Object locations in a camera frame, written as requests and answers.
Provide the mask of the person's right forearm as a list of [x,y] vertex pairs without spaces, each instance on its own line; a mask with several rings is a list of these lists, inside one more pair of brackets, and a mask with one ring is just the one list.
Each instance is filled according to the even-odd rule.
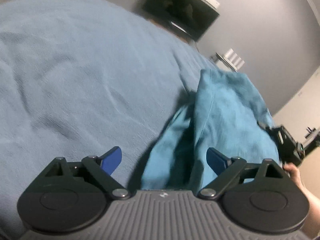
[[302,231],[313,239],[319,234],[319,199],[307,189],[304,189],[303,192],[309,201],[310,208]]

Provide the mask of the person's right hand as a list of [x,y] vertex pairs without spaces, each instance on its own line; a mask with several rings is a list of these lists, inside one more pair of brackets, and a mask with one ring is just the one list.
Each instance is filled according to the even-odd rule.
[[300,191],[302,191],[305,196],[308,198],[308,191],[306,190],[305,186],[302,183],[300,177],[300,171],[293,163],[285,163],[283,165],[283,169],[289,174],[291,180],[298,186]]

